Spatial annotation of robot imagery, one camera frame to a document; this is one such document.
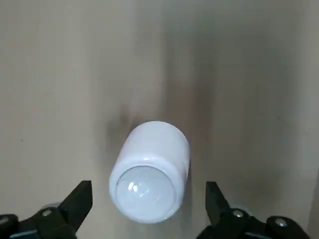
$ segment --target table surface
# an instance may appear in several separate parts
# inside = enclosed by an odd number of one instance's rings
[[[3,0],[0,213],[21,219],[92,180],[79,238],[194,238],[205,182],[264,220],[318,236],[318,1]],[[108,177],[130,129],[179,127],[191,145],[181,210],[122,216]]]

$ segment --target white bottle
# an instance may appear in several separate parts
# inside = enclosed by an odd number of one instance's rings
[[[158,223],[181,206],[189,170],[189,144],[175,126],[151,121],[128,136],[110,176],[116,207],[139,223]]]

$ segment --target screw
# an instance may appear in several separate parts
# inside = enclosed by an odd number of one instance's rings
[[[9,221],[9,218],[6,217],[6,216],[4,216],[4,217],[2,217],[2,218],[0,219],[0,225],[1,225],[1,224],[5,224],[5,223],[8,222],[8,221]]]
[[[244,216],[243,212],[240,210],[233,211],[233,215],[235,215],[238,218],[242,218]]]
[[[42,213],[42,216],[46,217],[46,216],[49,216],[51,213],[52,211],[50,209],[47,209]]]
[[[282,219],[282,218],[277,218],[277,219],[275,220],[275,223],[276,223],[277,225],[281,226],[281,227],[286,227],[286,226],[287,226],[286,221],[285,221],[284,219]]]

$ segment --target metal screw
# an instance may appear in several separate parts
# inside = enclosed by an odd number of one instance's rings
[[[42,213],[42,216],[46,217],[46,216],[49,216],[51,213],[52,211],[50,209],[47,209]]]
[[[5,216],[5,217],[0,219],[0,225],[6,223],[8,221],[9,221],[9,218]]]
[[[238,218],[242,218],[244,216],[243,212],[240,210],[233,211],[233,215],[235,215]]]
[[[287,226],[286,221],[285,221],[284,219],[282,219],[282,218],[277,218],[277,219],[275,220],[275,223],[276,223],[277,225],[281,226],[281,227],[286,227],[286,226]]]

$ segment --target white plastic bottle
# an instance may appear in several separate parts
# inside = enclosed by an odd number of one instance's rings
[[[158,223],[181,206],[189,170],[189,144],[175,126],[151,121],[128,136],[112,170],[109,189],[131,220]]]

